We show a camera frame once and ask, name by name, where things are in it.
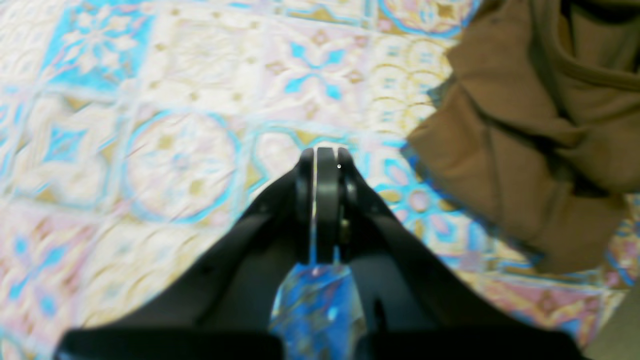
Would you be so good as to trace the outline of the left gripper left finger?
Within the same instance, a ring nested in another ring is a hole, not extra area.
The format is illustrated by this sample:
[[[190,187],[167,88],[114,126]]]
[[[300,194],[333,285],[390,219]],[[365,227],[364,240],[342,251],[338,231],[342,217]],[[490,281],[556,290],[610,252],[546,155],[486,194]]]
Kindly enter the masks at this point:
[[[309,148],[167,289],[106,325],[69,330],[55,360],[283,359],[268,326],[281,282],[310,260],[313,168]]]

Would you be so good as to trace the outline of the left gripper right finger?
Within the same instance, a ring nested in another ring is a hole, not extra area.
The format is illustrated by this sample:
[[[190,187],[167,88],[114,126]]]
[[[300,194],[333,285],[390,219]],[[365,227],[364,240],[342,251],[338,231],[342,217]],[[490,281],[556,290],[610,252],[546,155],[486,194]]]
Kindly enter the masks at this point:
[[[315,260],[350,269],[366,323],[355,360],[581,360],[560,330],[478,296],[407,230],[345,148],[315,153]]]

